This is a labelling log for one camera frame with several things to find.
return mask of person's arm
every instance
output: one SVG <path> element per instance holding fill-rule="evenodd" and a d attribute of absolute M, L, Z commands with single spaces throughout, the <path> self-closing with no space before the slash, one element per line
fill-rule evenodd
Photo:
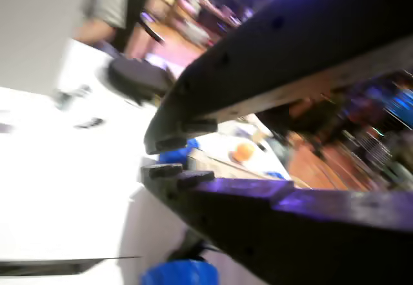
<path fill-rule="evenodd" d="M 97 0 L 93 18 L 83 23 L 75 40 L 96 44 L 111 38 L 116 28 L 125 27 L 126 0 Z"/>
<path fill-rule="evenodd" d="M 115 28 L 101 19 L 89 19 L 83 23 L 77 32 L 75 40 L 93 45 L 99 41 L 107 40 L 115 33 Z"/>

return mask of gray shirt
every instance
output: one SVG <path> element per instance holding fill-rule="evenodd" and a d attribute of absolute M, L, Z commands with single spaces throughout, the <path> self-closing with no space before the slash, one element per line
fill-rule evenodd
<path fill-rule="evenodd" d="M 82 22 L 101 19 L 112 27 L 125 27 L 126 0 L 83 0 Z"/>

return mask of person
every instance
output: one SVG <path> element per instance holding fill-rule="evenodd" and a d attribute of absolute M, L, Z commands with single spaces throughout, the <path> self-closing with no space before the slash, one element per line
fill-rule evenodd
<path fill-rule="evenodd" d="M 83 0 L 80 26 L 74 39 L 102 48 L 114 36 L 117 28 L 124 28 L 126 0 Z"/>

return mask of orange fruit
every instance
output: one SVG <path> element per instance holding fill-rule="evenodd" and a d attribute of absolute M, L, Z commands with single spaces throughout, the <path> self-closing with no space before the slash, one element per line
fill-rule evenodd
<path fill-rule="evenodd" d="M 255 146 L 250 143 L 241 143 L 237 146 L 237 150 L 232 154 L 236 161 L 247 161 L 254 153 Z"/>

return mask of white table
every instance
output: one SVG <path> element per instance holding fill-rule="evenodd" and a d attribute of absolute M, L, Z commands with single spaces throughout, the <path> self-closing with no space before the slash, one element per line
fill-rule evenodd
<path fill-rule="evenodd" d="M 87 84 L 92 94 L 68 112 L 48 97 L 0 88 L 0 123 L 14 125 L 0 133 L 0 260 L 141 258 L 106 260 L 83 275 L 0 278 L 2 284 L 138 284 L 182 238 L 186 226 L 139 183 L 139 168 L 154 161 L 143 136 L 156 109 L 132 106 L 101 84 L 109 61 L 70 43 L 58 86 Z M 73 127 L 89 117 L 105 123 Z M 259 284 L 227 256 L 207 257 L 223 284 L 241 275 L 244 284 Z"/>

